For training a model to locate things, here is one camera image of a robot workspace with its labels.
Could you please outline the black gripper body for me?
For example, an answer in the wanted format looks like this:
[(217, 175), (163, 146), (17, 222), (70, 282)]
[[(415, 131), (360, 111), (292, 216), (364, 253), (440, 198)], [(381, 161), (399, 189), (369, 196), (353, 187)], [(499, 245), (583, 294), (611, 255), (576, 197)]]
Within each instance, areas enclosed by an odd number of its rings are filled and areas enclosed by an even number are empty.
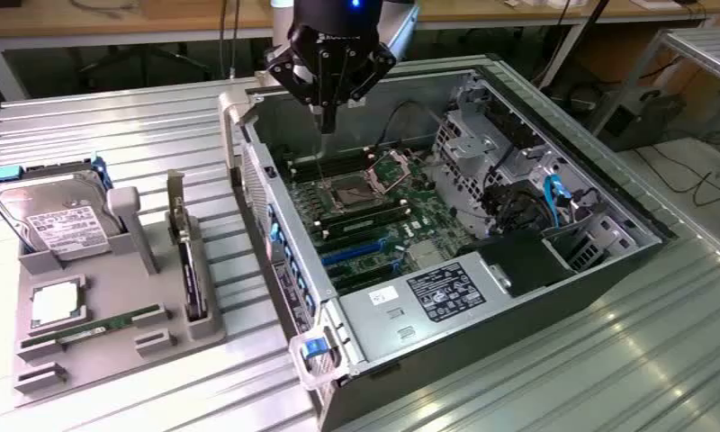
[(328, 107), (332, 75), (347, 47), (375, 46), (379, 40), (380, 1), (316, 0), (293, 3), (289, 46), (319, 76), (320, 94)]

